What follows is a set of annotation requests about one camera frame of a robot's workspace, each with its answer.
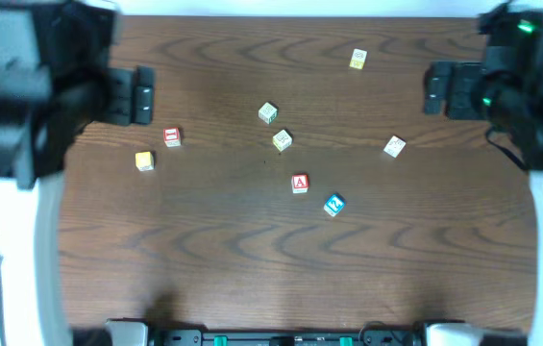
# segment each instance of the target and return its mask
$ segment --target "wood grain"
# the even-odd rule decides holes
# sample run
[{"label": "wood grain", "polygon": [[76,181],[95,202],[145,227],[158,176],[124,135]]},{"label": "wood grain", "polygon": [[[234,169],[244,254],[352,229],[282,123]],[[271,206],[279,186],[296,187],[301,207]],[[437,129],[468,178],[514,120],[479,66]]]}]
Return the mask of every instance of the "wood grain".
[{"label": "wood grain", "polygon": [[[358,329],[462,318],[530,325],[527,179],[485,124],[421,113],[433,60],[476,60],[457,19],[128,17],[113,64],[156,69],[151,126],[92,124],[67,156],[70,322],[146,316],[210,329]],[[348,67],[368,51],[362,71]],[[279,108],[266,126],[266,101]],[[183,129],[167,149],[165,127]],[[282,128],[294,144],[278,154]],[[407,142],[393,160],[391,136]],[[134,154],[156,152],[138,172]],[[309,173],[293,196],[290,176]],[[346,208],[322,207],[339,192]]]}]

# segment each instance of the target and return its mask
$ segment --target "wooden surface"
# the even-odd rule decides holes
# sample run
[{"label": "wooden surface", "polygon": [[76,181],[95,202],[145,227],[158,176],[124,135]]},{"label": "wooden surface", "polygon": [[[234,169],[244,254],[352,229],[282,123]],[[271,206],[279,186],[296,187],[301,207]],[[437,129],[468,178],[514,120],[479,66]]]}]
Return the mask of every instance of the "wooden surface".
[{"label": "wooden surface", "polygon": [[[531,322],[526,177],[486,124],[421,113],[432,60],[478,59],[451,19],[129,17],[113,65],[156,69],[148,127],[89,126],[67,156],[60,248],[70,322],[210,329]],[[368,51],[362,71],[348,67]],[[266,101],[275,122],[258,119]],[[162,129],[183,129],[167,149]],[[282,128],[294,143],[278,154]],[[393,160],[391,136],[407,142]],[[155,150],[152,172],[135,153]],[[307,172],[309,192],[290,176]],[[346,208],[322,211],[339,192]]]}]

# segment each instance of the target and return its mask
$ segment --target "black strap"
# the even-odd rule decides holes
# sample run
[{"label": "black strap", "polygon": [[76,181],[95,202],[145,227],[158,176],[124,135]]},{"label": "black strap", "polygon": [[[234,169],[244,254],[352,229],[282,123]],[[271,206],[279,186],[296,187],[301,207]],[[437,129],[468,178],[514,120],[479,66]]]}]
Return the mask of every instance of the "black strap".
[{"label": "black strap", "polygon": [[491,135],[497,132],[498,131],[495,126],[492,126],[491,128],[489,128],[489,130],[487,130],[486,133],[484,134],[486,141],[489,142],[489,144],[493,145],[494,147],[498,148],[502,153],[504,153],[504,155],[506,155],[507,158],[509,158],[511,161],[514,162],[514,164],[517,165],[517,167],[519,167],[519,169],[521,169],[524,172],[527,172],[528,166],[524,162],[522,162],[521,159],[517,158],[517,156],[512,154],[512,152],[508,150],[507,148],[503,147],[500,144],[496,144],[491,140]]}]

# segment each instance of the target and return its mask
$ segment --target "cube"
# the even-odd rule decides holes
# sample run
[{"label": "cube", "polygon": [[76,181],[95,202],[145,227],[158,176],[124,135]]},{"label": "cube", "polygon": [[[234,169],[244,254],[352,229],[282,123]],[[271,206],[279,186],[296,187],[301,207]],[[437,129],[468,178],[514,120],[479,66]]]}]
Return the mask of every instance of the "cube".
[{"label": "cube", "polygon": [[182,137],[179,135],[178,128],[164,129],[164,144],[169,148],[182,145]]},{"label": "cube", "polygon": [[267,125],[271,124],[277,116],[278,110],[268,102],[262,105],[262,108],[259,110],[259,118],[267,123]]},{"label": "cube", "polygon": [[406,143],[404,141],[397,136],[393,136],[393,138],[388,141],[388,144],[386,144],[386,147],[384,147],[384,152],[393,158],[397,158],[405,146]]},{"label": "cube", "polygon": [[350,60],[350,67],[363,69],[365,66],[365,58],[367,58],[367,52],[355,49],[352,53],[352,59]]},{"label": "cube", "polygon": [[281,130],[273,136],[273,144],[275,144],[279,151],[283,151],[292,144],[292,137],[286,130]]},{"label": "cube", "polygon": [[308,192],[308,187],[308,175],[299,174],[292,176],[292,193],[306,193]]},{"label": "cube", "polygon": [[136,153],[136,168],[141,172],[154,169],[154,156],[152,153]]},{"label": "cube", "polygon": [[344,209],[346,203],[339,198],[336,194],[329,198],[329,201],[325,204],[324,210],[332,217],[335,217],[339,212]]}]

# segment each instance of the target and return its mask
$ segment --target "white wall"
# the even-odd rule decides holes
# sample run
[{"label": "white wall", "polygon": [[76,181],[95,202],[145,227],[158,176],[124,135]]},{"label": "white wall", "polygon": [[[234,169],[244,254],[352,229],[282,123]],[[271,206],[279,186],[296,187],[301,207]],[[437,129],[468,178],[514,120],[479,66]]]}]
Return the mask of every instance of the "white wall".
[{"label": "white wall", "polygon": [[[503,0],[114,0],[125,14],[476,16]],[[543,6],[543,0],[519,0]]]}]

